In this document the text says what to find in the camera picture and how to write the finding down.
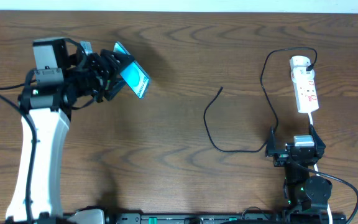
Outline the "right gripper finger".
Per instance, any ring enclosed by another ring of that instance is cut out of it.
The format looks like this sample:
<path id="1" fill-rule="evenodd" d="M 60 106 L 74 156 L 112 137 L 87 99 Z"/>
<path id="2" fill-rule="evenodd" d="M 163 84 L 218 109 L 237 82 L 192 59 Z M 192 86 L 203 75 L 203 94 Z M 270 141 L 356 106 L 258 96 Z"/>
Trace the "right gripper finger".
<path id="1" fill-rule="evenodd" d="M 277 149 L 275 143 L 275 133 L 273 128 L 270 128 L 269 136 L 267 139 L 267 143 L 265 146 L 265 156 L 266 157 L 273 157 L 273 156 L 281 156 L 286 154 L 286 149 Z"/>
<path id="2" fill-rule="evenodd" d="M 318 136 L 318 134 L 312 124 L 309 125 L 309 134 L 312 136 L 313 141 L 314 141 L 314 148 L 316 149 L 316 156 L 322 157 L 325 152 L 326 145 L 321 140 L 321 138 Z"/>

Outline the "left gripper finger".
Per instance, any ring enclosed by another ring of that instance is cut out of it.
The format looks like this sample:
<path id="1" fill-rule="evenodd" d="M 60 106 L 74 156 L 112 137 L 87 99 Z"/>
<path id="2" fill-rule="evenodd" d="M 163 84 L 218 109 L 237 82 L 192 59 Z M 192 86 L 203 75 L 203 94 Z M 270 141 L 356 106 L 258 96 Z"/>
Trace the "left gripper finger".
<path id="1" fill-rule="evenodd" d="M 101 50 L 101 58 L 107 63 L 108 71 L 112 75 L 120 74 L 135 58 L 132 55 L 113 52 L 112 50 Z"/>
<path id="2" fill-rule="evenodd" d="M 125 85 L 126 81 L 124 79 L 117 79 L 114 82 L 109 82 L 104 91 L 104 98 L 108 101 L 112 100 Z"/>

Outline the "teal screen smartphone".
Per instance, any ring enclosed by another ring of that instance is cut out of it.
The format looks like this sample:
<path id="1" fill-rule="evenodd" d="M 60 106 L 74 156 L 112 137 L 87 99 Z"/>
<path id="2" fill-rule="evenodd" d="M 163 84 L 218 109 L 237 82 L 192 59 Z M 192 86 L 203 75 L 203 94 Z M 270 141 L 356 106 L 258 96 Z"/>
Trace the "teal screen smartphone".
<path id="1" fill-rule="evenodd" d="M 151 78 L 136 60 L 130 63 L 120 75 L 138 98 L 142 99 L 145 96 Z"/>

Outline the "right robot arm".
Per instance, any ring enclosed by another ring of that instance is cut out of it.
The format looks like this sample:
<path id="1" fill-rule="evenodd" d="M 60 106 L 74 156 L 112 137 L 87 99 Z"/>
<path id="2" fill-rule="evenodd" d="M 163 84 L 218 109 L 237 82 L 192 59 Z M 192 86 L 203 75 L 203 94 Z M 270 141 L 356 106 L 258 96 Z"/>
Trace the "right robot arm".
<path id="1" fill-rule="evenodd" d="M 288 199 L 288 208 L 282 212 L 285 222 L 322 219 L 321 213 L 327 210 L 332 183 L 324 177 L 311 175 L 309 169 L 322 158 L 325 148 L 313 125 L 309 125 L 308 135 L 295 136 L 283 149 L 276 148 L 275 133 L 270 130 L 265 156 L 273 158 L 275 167 L 285 170 L 284 193 Z"/>

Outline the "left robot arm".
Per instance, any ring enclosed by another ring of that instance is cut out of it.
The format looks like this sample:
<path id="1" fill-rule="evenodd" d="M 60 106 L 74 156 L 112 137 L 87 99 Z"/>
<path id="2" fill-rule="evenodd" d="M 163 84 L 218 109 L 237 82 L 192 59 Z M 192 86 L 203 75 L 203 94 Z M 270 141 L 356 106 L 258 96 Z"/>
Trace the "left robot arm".
<path id="1" fill-rule="evenodd" d="M 23 142 L 19 173 L 6 223 L 104 223 L 103 210 L 64 216 L 60 199 L 63 146 L 76 102 L 87 96 L 91 103 L 112 100 L 129 86 L 143 98 L 150 77 L 120 43 L 112 50 L 94 53 L 90 43 L 56 37 L 32 44 L 35 68 L 21 85 L 15 109 L 21 114 Z"/>

